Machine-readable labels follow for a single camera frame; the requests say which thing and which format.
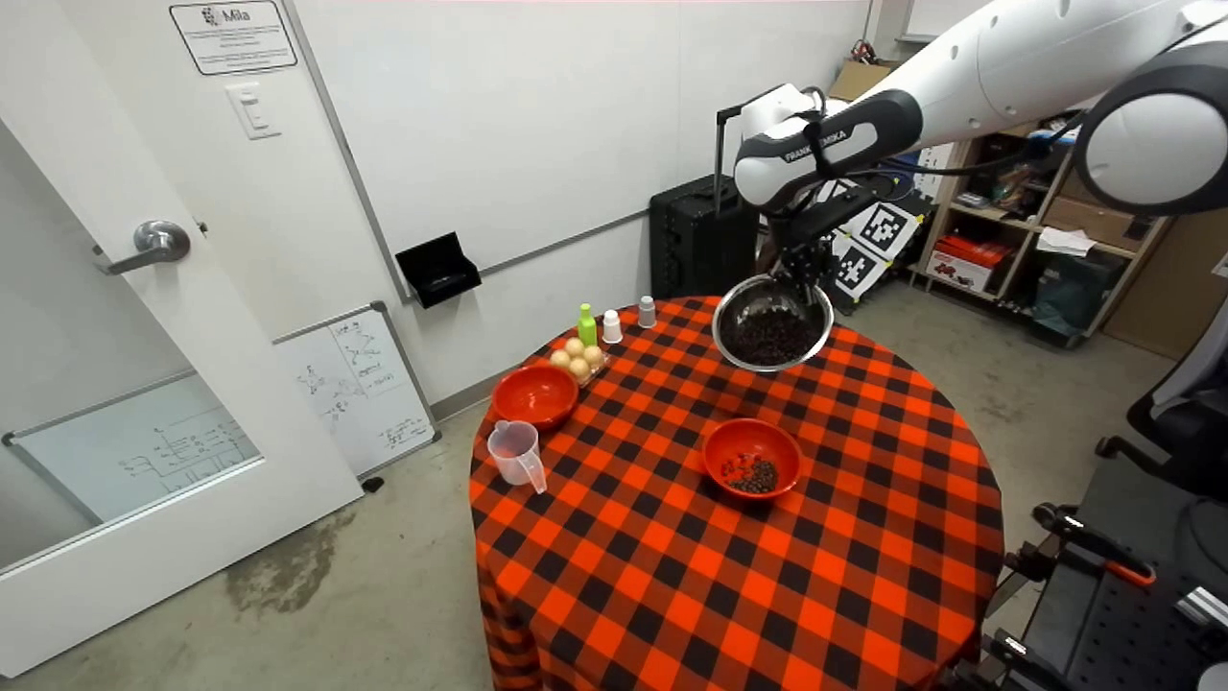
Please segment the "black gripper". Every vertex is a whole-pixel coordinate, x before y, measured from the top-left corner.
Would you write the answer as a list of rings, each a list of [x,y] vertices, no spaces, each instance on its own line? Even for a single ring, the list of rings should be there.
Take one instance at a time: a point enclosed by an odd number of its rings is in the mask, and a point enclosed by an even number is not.
[[[816,291],[833,275],[833,232],[861,211],[906,198],[911,190],[906,176],[841,181],[833,195],[811,195],[804,206],[772,213],[772,273],[798,296]]]

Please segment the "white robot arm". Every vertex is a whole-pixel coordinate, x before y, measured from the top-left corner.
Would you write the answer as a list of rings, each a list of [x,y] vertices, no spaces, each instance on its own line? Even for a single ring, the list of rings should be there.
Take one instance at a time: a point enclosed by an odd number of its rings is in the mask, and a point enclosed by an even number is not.
[[[1228,202],[1226,0],[985,0],[856,99],[781,85],[747,104],[738,195],[772,239],[764,268],[811,280],[837,213],[811,190],[893,152],[1076,110],[1082,189],[1136,213]]]

